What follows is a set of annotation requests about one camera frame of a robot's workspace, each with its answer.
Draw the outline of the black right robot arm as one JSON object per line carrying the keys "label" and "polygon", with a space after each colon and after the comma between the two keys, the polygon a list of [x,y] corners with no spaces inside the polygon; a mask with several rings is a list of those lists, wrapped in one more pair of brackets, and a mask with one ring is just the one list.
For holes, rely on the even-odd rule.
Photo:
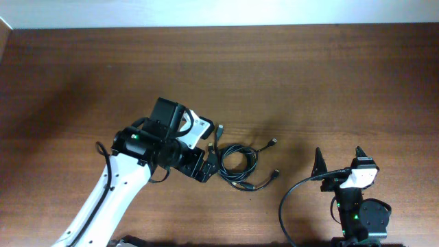
{"label": "black right robot arm", "polygon": [[387,234],[392,207],[378,199],[364,198],[363,192],[373,185],[379,167],[372,157],[360,148],[355,148],[351,165],[330,172],[323,155],[316,148],[312,180],[322,182],[322,192],[335,194],[330,208],[337,207],[342,236],[334,237],[331,246],[380,246]]}

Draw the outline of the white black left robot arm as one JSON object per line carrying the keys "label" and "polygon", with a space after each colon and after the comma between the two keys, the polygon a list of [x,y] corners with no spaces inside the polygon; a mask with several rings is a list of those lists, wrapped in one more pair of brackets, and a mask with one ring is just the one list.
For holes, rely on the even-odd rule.
{"label": "white black left robot arm", "polygon": [[110,151],[97,142],[105,168],[82,208],[55,246],[106,246],[135,196],[157,167],[200,183],[217,173],[198,141],[214,131],[211,120],[182,104],[158,98],[152,114],[119,131]]}

